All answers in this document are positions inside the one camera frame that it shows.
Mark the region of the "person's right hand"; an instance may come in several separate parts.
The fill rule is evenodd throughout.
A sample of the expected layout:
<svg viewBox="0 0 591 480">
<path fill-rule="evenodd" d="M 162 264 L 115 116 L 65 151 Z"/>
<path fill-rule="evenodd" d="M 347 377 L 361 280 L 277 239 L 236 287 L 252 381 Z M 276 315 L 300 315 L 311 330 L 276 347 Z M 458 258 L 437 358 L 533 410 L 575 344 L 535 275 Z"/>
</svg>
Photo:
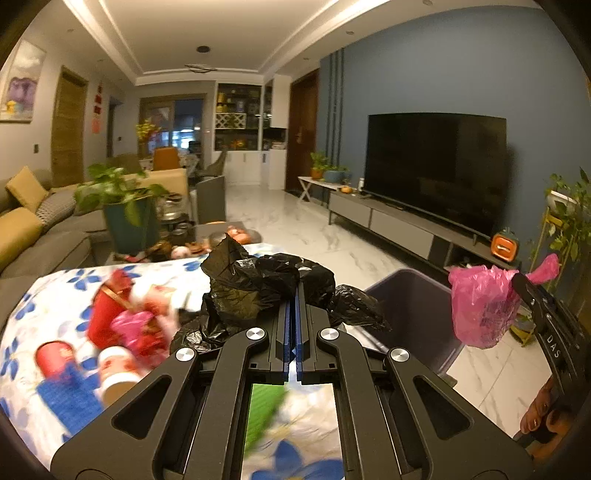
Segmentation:
<svg viewBox="0 0 591 480">
<path fill-rule="evenodd" d="M 571 429 L 574 416 L 568 409 L 551 407 L 554 377 L 551 376 L 540 388 L 520 422 L 520 431 L 528 434 L 545 425 L 549 432 L 562 439 Z"/>
</svg>

